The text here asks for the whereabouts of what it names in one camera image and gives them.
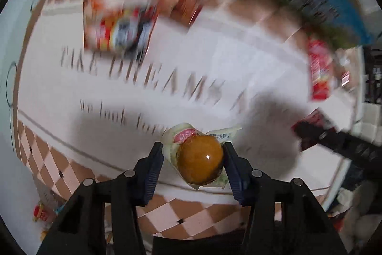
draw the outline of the silver screw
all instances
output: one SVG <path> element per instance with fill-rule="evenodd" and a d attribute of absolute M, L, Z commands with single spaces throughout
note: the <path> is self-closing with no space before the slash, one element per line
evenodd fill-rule
<path fill-rule="evenodd" d="M 84 186 L 90 186 L 91 184 L 93 184 L 93 180 L 92 179 L 86 179 L 82 182 L 82 184 L 84 184 Z"/>
<path fill-rule="evenodd" d="M 125 171 L 125 176 L 126 177 L 133 177 L 135 175 L 135 171 L 134 170 L 127 170 Z"/>
<path fill-rule="evenodd" d="M 323 139 L 324 137 L 326 137 L 326 132 L 322 132 L 322 134 L 318 138 Z"/>
<path fill-rule="evenodd" d="M 297 186 L 302 186 L 304 184 L 303 180 L 300 179 L 300 178 L 295 178 L 293 179 L 293 182 L 297 185 Z"/>
<path fill-rule="evenodd" d="M 260 170 L 253 170 L 252 176 L 254 177 L 262 177 L 262 172 Z"/>

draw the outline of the table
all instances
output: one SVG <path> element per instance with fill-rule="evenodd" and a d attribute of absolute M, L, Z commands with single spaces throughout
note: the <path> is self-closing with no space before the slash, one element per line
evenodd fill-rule
<path fill-rule="evenodd" d="M 51 189 L 69 198 L 85 178 L 116 177 L 144 157 L 166 127 L 178 122 L 188 121 L 208 131 L 240 121 L 243 131 L 235 146 L 242 156 L 273 178 L 303 178 L 318 199 L 325 200 L 342 159 L 318 146 L 298 155 L 289 130 L 318 106 L 307 101 L 306 34 L 293 14 L 269 0 L 212 0 L 189 33 L 159 20 L 138 69 L 119 60 L 81 54 L 81 2 L 66 1 L 40 0 L 35 7 L 14 87 L 16 153 Z M 179 46 L 190 51 L 186 63 L 185 56 L 176 53 Z M 255 51 L 248 49 L 254 46 Z M 208 87 L 203 94 L 200 91 L 200 98 L 199 91 L 192 93 L 198 81 Z M 127 91 L 118 95 L 122 86 Z M 122 105 L 126 92 L 132 101 Z M 160 112 L 143 100 L 144 95 L 158 99 Z M 217 98 L 216 106 L 210 103 Z M 356 104 L 336 90 L 320 107 L 339 128 L 350 129 Z M 105 110 L 119 114 L 118 124 L 105 115 L 96 120 L 88 114 L 100 111 L 102 115 Z M 164 117 L 161 114 L 168 125 L 158 121 Z M 130 137 L 121 127 L 125 120 L 133 133 Z M 272 136 L 275 130 L 279 140 Z M 252 137 L 261 137 L 261 143 Z M 139 142 L 130 153 L 125 152 L 126 146 L 132 146 L 129 139 Z M 276 218 L 280 208 L 276 204 Z M 137 212 L 143 231 L 173 239 L 228 232 L 245 226 L 249 214 L 236 204 L 229 186 L 195 192 L 166 162 L 153 200 Z"/>

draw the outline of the pink logo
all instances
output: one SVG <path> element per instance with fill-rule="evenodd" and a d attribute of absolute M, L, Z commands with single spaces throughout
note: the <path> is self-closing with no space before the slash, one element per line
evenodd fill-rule
<path fill-rule="evenodd" d="M 174 143 L 178 143 L 178 142 L 184 143 L 184 141 L 186 139 L 188 139 L 190 136 L 192 136 L 194 134 L 195 134 L 195 129 L 185 129 L 182 132 L 179 132 L 177 135 L 175 135 L 173 142 Z"/>

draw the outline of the black cable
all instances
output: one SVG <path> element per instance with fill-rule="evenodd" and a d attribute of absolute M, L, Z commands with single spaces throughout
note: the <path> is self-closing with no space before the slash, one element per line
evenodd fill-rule
<path fill-rule="evenodd" d="M 17 64 L 16 62 L 12 62 L 11 65 L 9 66 L 8 68 L 8 73 L 6 74 L 6 81 L 5 81 L 5 97 L 6 97 L 6 102 L 8 104 L 8 107 L 9 107 L 9 131 L 11 133 L 11 140 L 12 140 L 12 149 L 13 149 L 13 153 L 15 153 L 15 147 L 13 146 L 14 142 L 13 142 L 13 135 L 12 135 L 12 120 L 11 120 L 11 109 L 13 108 L 13 102 L 11 103 L 8 99 L 8 77 L 9 77 L 9 73 L 11 72 L 11 69 L 12 68 L 15 68 L 16 69 L 16 72 L 17 72 Z"/>

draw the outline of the checkered tablecloth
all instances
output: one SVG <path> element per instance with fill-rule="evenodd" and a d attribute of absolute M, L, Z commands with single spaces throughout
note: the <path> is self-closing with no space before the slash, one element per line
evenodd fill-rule
<path fill-rule="evenodd" d="M 36 6 L 26 30 L 19 70 L 22 69 L 23 55 L 43 4 L 62 1 L 67 0 L 41 0 Z M 306 46 L 306 34 L 300 29 L 298 19 L 271 0 L 210 0 L 206 7 L 227 10 L 239 19 L 246 20 L 246 23 L 263 27 L 265 31 L 276 35 L 281 42 L 292 41 L 300 49 Z M 19 79 L 20 73 L 15 83 L 16 99 Z M 63 198 L 68 199 L 86 178 L 93 178 L 98 182 L 109 180 L 47 144 L 18 119 L 17 109 L 14 120 L 17 121 L 14 122 L 14 127 L 18 158 L 38 179 Z M 280 204 L 276 204 L 276 212 L 280 209 Z M 192 240 L 245 226 L 249 209 L 239 205 L 187 202 L 155 194 L 146 207 L 137 207 L 137 213 L 141 229 L 149 234 Z"/>

